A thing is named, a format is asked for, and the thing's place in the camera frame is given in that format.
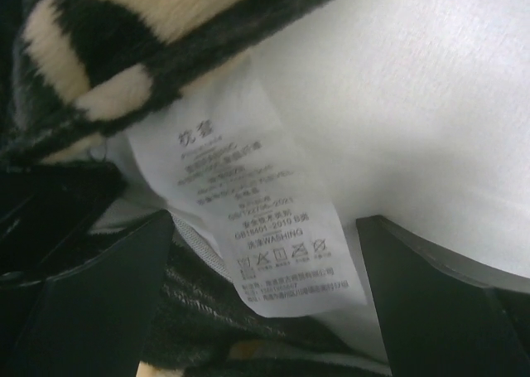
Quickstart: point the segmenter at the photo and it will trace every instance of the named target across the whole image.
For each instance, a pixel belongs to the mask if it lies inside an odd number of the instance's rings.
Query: plush fabric
[[[68,160],[328,1],[2,2],[0,166]],[[255,340],[350,353],[311,319],[258,317],[229,283],[174,247],[142,357],[148,364],[190,377],[371,375],[299,360],[227,361],[234,346]]]

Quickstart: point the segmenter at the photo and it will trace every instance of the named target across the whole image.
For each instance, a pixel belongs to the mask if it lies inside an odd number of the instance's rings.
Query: white fabric tag
[[[257,314],[298,317],[366,302],[335,208],[250,61],[128,136],[152,189],[211,230]]]

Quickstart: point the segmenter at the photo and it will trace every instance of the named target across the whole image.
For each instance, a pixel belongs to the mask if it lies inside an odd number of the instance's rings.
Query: laundry symbol
[[[304,246],[303,243],[300,244],[294,244],[292,246],[292,257],[303,257],[304,255],[307,255],[307,249],[306,246]]]
[[[315,253],[321,253],[325,251],[326,249],[325,239],[318,239],[315,242],[313,242],[313,249],[315,249]]]
[[[254,255],[254,257],[258,258],[258,261],[256,262],[256,265],[267,265],[268,263],[271,263],[268,258],[268,251],[266,253],[260,253],[258,256]]]
[[[274,250],[274,258],[276,261],[286,261],[287,260],[287,253],[285,249],[276,249]]]
[[[244,259],[238,259],[238,263],[241,268],[250,268],[250,257],[245,257]]]

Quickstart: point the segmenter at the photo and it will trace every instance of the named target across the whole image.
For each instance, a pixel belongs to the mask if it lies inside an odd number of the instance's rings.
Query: black plastic object
[[[530,279],[357,221],[393,377],[530,376]]]
[[[123,189],[110,165],[0,173],[0,375],[134,376],[171,217],[86,234]]]

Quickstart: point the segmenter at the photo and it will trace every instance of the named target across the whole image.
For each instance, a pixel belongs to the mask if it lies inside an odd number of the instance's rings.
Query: care label
[[[211,230],[257,314],[298,317],[366,302],[335,208],[250,61],[128,136],[152,189]]]

